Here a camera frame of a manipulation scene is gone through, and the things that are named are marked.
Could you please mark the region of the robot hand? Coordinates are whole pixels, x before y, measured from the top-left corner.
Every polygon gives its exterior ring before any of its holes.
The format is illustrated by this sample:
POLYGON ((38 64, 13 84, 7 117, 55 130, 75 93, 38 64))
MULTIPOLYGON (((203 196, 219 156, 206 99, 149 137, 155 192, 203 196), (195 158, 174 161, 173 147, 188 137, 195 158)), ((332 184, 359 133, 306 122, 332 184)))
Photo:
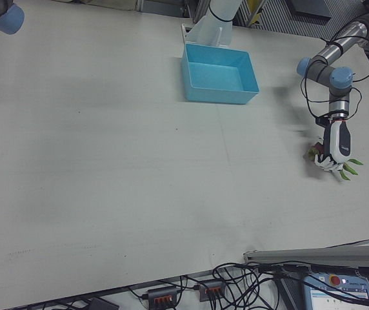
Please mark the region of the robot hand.
POLYGON ((325 128, 322 146, 314 163, 327 172, 343 172, 352 155, 352 138, 345 120, 334 120, 325 128))

